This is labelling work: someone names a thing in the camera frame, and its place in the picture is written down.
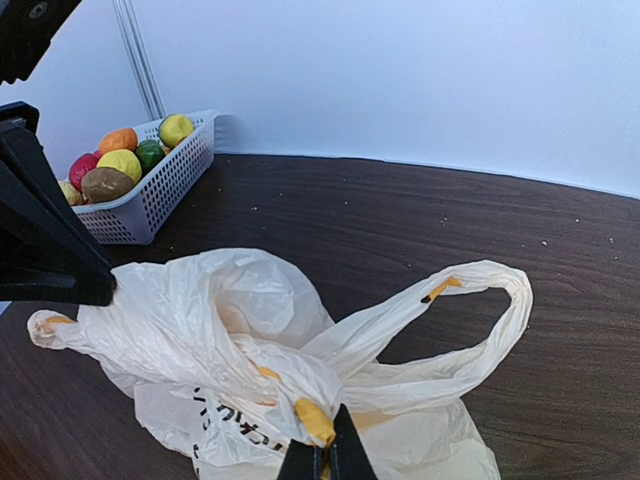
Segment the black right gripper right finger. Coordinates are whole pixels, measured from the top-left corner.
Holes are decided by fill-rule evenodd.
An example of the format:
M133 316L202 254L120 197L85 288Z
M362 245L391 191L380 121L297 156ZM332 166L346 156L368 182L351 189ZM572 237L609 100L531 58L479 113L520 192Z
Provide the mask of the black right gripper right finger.
M377 480L347 407L342 404L334 419L335 438L329 448L331 480Z

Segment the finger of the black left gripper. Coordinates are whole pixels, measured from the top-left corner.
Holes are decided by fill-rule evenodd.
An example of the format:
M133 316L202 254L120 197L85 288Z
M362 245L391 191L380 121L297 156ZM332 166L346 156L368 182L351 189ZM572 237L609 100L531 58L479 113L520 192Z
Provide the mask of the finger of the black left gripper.
M63 195L38 120L24 102L1 107L1 300L107 306L111 261Z
M26 81L80 0L1 2L1 82Z

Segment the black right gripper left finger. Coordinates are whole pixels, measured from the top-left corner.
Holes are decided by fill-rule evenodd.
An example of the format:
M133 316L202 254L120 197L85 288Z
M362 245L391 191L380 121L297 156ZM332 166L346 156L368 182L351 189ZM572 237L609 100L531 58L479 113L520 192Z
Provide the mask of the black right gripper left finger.
M323 448L292 440L280 466L277 480L321 480L325 470Z

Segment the cream printed plastic bag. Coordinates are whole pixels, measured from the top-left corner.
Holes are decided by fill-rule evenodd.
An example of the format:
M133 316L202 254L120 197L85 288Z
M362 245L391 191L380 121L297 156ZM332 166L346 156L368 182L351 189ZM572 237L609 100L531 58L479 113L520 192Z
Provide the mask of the cream printed plastic bag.
M295 453L338 462L346 408L369 463L358 478L496 479L463 396L527 328L533 291L518 269L482 260L447 267L336 321L293 264L227 248L114 270L106 307L75 318L40 310L32 342L95 359L165 448L202 479L272 479ZM399 365L379 353L436 299L505 291L510 303L479 344Z

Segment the orange toy fruit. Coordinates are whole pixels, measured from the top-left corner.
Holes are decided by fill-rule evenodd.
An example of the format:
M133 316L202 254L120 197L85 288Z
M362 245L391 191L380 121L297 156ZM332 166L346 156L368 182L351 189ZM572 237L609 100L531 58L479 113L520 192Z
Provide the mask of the orange toy fruit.
M133 128L123 128L105 135L99 144L101 155L115 150L135 151L138 146L138 136Z

